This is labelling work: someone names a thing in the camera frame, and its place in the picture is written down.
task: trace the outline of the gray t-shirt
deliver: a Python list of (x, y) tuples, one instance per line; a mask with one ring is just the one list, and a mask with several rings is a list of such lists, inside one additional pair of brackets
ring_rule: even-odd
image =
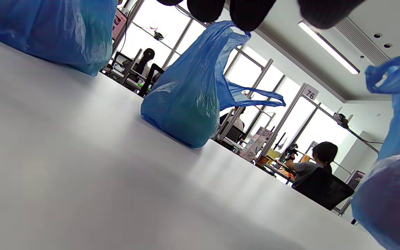
[(310, 163), (309, 161), (296, 163), (294, 171), (297, 173), (297, 176), (295, 177), (294, 185), (299, 185), (299, 183), (310, 176), (316, 168), (324, 168), (324, 166), (317, 163)]

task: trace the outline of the fluorescent light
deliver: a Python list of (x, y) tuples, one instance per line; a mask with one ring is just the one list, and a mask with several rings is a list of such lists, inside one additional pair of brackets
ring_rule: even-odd
[(325, 38), (322, 37), (319, 33), (312, 30), (305, 22), (300, 21), (299, 27), (302, 28), (309, 36), (311, 36), (314, 41), (316, 41), (320, 46), (322, 46), (330, 55), (332, 55), (338, 62), (340, 62), (343, 67), (348, 69), (351, 74), (359, 74), (359, 70), (348, 60), (346, 59), (337, 49), (335, 49)]

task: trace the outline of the dark hair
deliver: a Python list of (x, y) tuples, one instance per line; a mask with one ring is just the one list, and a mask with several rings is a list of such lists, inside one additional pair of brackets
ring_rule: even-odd
[(338, 146), (332, 144), (331, 142), (324, 141), (317, 144), (312, 149), (312, 155), (314, 159), (318, 158), (321, 162), (325, 163), (324, 169), (326, 171), (332, 171), (330, 163), (334, 161), (334, 158), (338, 154)]
[(140, 64), (141, 66), (144, 67), (144, 65), (146, 65), (146, 63), (148, 63), (150, 60), (154, 59), (154, 56), (155, 56), (155, 51), (151, 48), (147, 48), (143, 51), (143, 57), (141, 58), (141, 60), (138, 64)]
[(245, 110), (246, 110), (246, 107), (243, 107), (242, 112), (240, 114), (243, 114), (245, 112)]

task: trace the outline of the cardboard box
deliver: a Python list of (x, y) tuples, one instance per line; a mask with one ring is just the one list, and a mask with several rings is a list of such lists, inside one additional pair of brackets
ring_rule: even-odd
[(265, 142), (273, 136), (273, 132), (260, 127), (245, 148), (240, 152), (240, 157), (251, 162), (256, 157)]

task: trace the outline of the desk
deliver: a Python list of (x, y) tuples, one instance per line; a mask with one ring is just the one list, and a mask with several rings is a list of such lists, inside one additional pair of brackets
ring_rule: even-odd
[[(112, 69), (110, 70), (109, 68), (104, 68), (105, 71), (110, 72), (111, 74), (113, 74), (114, 76), (116, 76), (117, 78), (124, 78), (123, 73), (121, 73), (120, 71), (116, 70), (116, 69)], [(132, 81), (131, 79), (127, 78), (126, 81), (124, 82), (125, 84), (135, 88), (136, 90), (141, 90), (141, 87), (138, 86), (138, 84), (135, 81)]]
[(227, 144), (234, 146), (238, 150), (243, 150), (243, 147), (240, 144), (237, 144), (235, 141), (231, 141), (228, 137), (223, 138), (223, 141)]
[(289, 182), (294, 183), (294, 176), (290, 173), (288, 173), (287, 171), (283, 170), (283, 169), (278, 169), (274, 166), (271, 166), (269, 164), (265, 164), (264, 165), (265, 168), (268, 168), (270, 171), (273, 171), (274, 173), (278, 174), (279, 176), (281, 176), (283, 179), (286, 180), (286, 184), (288, 185)]
[(156, 130), (142, 100), (0, 44), (0, 250), (383, 250), (216, 142)]

